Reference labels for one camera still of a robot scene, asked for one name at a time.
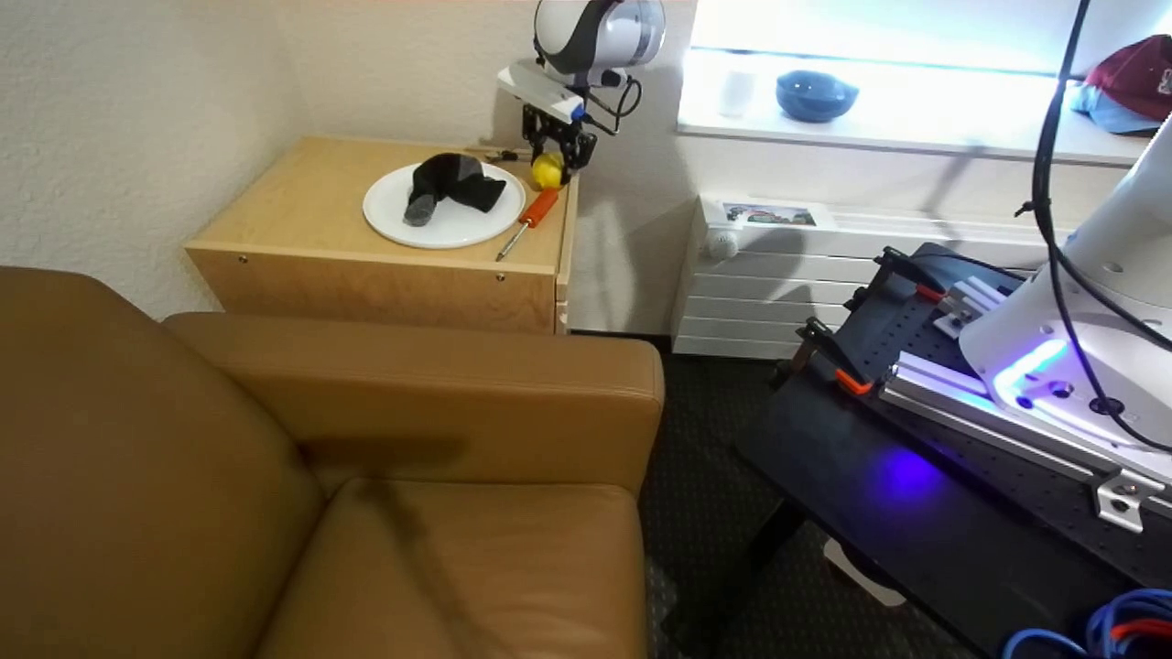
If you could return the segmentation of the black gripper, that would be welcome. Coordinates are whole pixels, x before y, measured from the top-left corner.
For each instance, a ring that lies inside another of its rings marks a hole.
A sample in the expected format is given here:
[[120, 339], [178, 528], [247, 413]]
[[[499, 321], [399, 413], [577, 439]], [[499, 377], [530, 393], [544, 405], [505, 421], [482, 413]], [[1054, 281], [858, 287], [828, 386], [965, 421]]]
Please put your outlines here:
[[556, 153], [565, 164], [565, 184], [572, 184], [593, 159], [598, 137], [583, 125], [565, 125], [538, 107], [528, 107], [519, 112], [528, 162], [538, 162], [544, 153]]

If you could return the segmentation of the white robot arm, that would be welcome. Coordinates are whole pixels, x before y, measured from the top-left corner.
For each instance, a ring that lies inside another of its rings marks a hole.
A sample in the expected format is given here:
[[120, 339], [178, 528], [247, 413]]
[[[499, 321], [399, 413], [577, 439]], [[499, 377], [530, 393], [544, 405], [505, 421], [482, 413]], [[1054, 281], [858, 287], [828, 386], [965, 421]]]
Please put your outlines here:
[[1029, 459], [1090, 463], [1172, 483], [1170, 151], [1147, 145], [1065, 245], [978, 240], [965, 251], [897, 238], [875, 293], [932, 308], [941, 352], [873, 364], [845, 331], [805, 327], [834, 387]]

